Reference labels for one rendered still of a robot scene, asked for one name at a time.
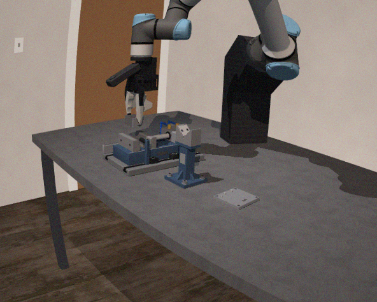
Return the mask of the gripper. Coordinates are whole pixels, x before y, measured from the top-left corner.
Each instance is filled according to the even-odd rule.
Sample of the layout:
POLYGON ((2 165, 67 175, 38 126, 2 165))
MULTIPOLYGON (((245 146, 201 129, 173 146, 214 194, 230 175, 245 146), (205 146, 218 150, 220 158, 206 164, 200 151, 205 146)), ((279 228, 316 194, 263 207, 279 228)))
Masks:
POLYGON ((131 109, 136 107, 136 118, 140 125, 143 112, 151 109, 153 106, 152 102, 146 99, 145 91, 158 90, 159 75, 156 75, 157 57, 131 57, 131 61, 139 63, 141 70, 127 78, 125 106, 127 115, 131 115, 131 109))

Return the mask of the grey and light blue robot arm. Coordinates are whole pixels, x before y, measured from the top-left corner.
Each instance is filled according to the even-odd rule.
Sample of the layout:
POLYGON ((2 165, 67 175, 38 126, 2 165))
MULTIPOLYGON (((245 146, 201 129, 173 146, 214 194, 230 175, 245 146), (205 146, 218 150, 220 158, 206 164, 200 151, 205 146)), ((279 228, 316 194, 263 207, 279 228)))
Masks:
MULTIPOLYGON (((187 20, 189 11, 201 0, 170 0, 164 19, 154 14, 134 16, 132 24, 131 56, 151 57, 154 40, 188 40, 192 24, 187 20), (145 45, 144 45, 145 44, 145 45)), ((282 14, 278 0, 248 0, 260 29, 259 36, 246 46, 249 58, 277 80, 292 80, 299 75, 296 39, 301 30, 290 17, 282 14)), ((132 63, 106 80, 115 87, 141 70, 132 63)))

